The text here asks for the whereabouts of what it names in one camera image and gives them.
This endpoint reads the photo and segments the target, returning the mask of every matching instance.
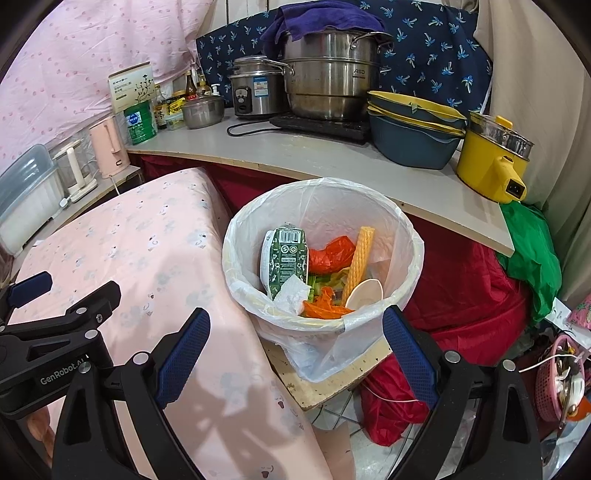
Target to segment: green can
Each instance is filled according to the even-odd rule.
[[[127,121],[131,142],[134,145],[145,142],[156,135],[149,100],[126,108],[123,114]]]

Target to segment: small stainless steel pot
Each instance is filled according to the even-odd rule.
[[[224,113],[223,98],[218,95],[205,95],[190,100],[181,107],[185,125],[190,129],[209,127],[222,121]]]
[[[285,67],[285,64],[269,60],[264,55],[236,59],[234,74],[228,77],[232,82],[236,116],[254,118],[287,112],[289,106],[283,80]]]

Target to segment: pink patterned sheet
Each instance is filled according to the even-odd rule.
[[[228,221],[200,169],[126,192],[31,250],[19,280],[47,270],[53,288],[11,321],[61,315],[114,280],[121,305],[100,331],[118,365],[150,351],[203,307],[212,322],[209,341],[180,398],[165,410],[195,464],[208,480],[330,479],[310,423],[226,289],[221,256]],[[62,403],[50,406],[54,429]],[[153,478],[125,404],[117,411],[140,473]]]
[[[0,174],[34,144],[56,145],[111,111],[107,78],[150,61],[157,83],[195,58],[213,0],[63,0],[0,84]]]

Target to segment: pink polka dot fabric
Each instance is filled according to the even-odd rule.
[[[0,174],[30,146],[57,143],[111,109],[107,78],[150,61],[176,77],[213,0],[64,0],[0,84]]]

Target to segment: purple towel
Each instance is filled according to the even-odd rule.
[[[289,30],[293,40],[308,33],[321,32],[326,27],[338,30],[386,31],[382,21],[356,5],[338,0],[318,0],[279,7],[275,20],[261,35],[263,53],[276,59],[281,51],[281,35]]]

